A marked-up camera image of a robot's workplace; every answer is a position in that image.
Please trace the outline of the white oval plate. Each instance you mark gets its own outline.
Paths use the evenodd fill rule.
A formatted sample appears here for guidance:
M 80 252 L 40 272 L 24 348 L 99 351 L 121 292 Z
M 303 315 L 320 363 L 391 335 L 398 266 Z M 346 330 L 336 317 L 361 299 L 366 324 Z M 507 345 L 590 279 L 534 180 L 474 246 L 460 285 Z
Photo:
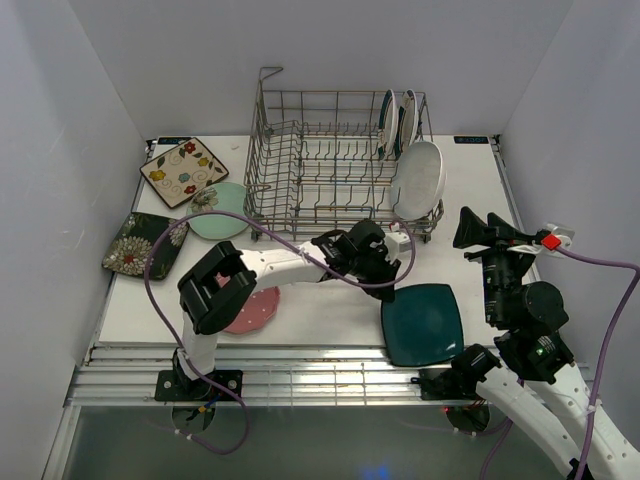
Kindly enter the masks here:
M 414 142 L 400 154 L 396 164 L 390 185 L 394 213 L 406 221 L 421 219 L 443 195 L 446 171 L 441 151 L 433 142 Z

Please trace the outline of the dark teal square plate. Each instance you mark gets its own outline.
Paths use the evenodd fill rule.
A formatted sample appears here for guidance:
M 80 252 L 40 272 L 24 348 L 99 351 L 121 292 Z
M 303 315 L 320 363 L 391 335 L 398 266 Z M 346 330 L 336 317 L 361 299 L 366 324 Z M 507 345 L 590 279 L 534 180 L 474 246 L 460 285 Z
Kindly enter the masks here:
M 448 284 L 398 289 L 394 301 L 381 305 L 381 327 L 387 357 L 396 367 L 436 365 L 464 350 L 461 314 Z

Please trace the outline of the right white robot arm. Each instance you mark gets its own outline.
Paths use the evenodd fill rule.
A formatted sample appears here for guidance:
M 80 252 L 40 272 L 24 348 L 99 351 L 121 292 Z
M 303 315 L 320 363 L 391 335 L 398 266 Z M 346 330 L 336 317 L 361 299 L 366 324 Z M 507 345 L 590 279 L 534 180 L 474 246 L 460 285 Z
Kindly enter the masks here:
M 613 331 L 638 276 L 609 322 L 591 382 L 561 338 L 569 321 L 561 292 L 549 282 L 523 278 L 541 254 L 633 273 L 639 268 L 579 255 L 570 251 L 571 242 L 561 226 L 526 234 L 495 213 L 481 219 L 469 207 L 461 209 L 453 246 L 480 263 L 485 320 L 502 334 L 494 340 L 496 354 L 473 345 L 456 356 L 451 382 L 458 394 L 478 394 L 498 407 L 566 478 L 636 479 L 639 452 L 604 410 L 599 387 Z

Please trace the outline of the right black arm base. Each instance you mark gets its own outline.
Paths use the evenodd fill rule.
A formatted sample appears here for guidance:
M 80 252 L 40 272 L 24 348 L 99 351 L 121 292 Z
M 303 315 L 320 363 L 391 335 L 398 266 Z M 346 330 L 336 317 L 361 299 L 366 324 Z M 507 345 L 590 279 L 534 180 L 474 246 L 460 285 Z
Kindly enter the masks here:
M 472 401 L 480 398 L 476 392 L 476 379 L 452 368 L 421 369 L 410 383 L 419 387 L 422 400 Z

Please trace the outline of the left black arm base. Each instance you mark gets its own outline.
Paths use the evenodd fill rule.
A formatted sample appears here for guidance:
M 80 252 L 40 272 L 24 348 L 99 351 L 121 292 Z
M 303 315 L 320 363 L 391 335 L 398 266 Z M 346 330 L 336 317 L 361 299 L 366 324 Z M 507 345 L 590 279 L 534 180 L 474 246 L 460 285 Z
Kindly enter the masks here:
M 214 370 L 208 377 L 232 391 L 236 396 L 241 397 L 243 375 L 242 370 Z M 232 402 L 234 398 L 225 391 L 221 391 L 200 379 L 182 381 L 173 370 L 162 370 L 157 377 L 154 400 L 158 402 L 207 403 L 213 400 Z

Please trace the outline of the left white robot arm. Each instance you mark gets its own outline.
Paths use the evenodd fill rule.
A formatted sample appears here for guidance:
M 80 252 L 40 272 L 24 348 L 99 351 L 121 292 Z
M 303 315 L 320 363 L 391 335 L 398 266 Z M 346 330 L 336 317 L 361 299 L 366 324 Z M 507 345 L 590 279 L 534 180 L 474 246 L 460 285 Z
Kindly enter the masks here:
M 216 244 L 178 282 L 184 320 L 172 358 L 178 388 L 194 400 L 210 392 L 219 333 L 236 320 L 253 294 L 294 283 L 346 279 L 367 295 L 392 302 L 399 255 L 410 246 L 407 233 L 386 233 L 368 219 L 348 231 L 329 231 L 290 248 L 258 251 L 238 249 L 230 241 Z

